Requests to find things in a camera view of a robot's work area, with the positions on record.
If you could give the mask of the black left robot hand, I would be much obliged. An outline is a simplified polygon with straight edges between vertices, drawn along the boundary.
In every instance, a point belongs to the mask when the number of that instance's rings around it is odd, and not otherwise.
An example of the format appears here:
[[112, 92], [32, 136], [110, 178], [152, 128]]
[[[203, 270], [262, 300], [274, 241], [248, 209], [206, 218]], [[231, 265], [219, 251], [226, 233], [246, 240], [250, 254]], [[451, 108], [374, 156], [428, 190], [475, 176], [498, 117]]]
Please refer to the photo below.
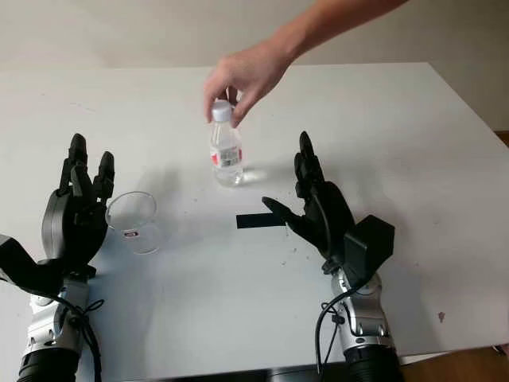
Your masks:
[[49, 263], [62, 274], [84, 272], [107, 234], [107, 200], [114, 189], [115, 159], [103, 153], [98, 173], [87, 172], [86, 139], [74, 134], [64, 160], [59, 187], [52, 192], [41, 237]]

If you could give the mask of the bare person hand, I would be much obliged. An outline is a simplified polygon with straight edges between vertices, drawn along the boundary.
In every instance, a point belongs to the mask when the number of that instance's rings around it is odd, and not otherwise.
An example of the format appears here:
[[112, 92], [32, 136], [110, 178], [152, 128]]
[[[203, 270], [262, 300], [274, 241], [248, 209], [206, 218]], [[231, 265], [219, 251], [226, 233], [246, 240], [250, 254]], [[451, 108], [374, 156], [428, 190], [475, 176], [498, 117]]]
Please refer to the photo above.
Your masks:
[[212, 105], [224, 99], [234, 106], [231, 125], [237, 127], [251, 108], [278, 84], [294, 60], [293, 53], [273, 41], [263, 41], [222, 57], [204, 84], [204, 116], [212, 121]]

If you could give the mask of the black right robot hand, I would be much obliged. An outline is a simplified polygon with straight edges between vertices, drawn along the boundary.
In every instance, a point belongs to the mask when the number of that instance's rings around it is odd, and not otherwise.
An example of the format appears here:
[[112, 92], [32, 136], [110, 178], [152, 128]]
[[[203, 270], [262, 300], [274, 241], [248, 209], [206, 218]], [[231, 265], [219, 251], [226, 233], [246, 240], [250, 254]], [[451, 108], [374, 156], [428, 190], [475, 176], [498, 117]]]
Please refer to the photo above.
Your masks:
[[331, 275], [344, 264], [344, 234], [355, 221], [342, 192], [324, 179], [307, 132], [301, 132], [299, 144], [300, 151], [294, 157], [295, 191], [305, 202], [305, 214], [298, 216], [270, 197], [263, 197], [262, 203], [293, 232], [317, 248], [325, 259], [322, 271]]

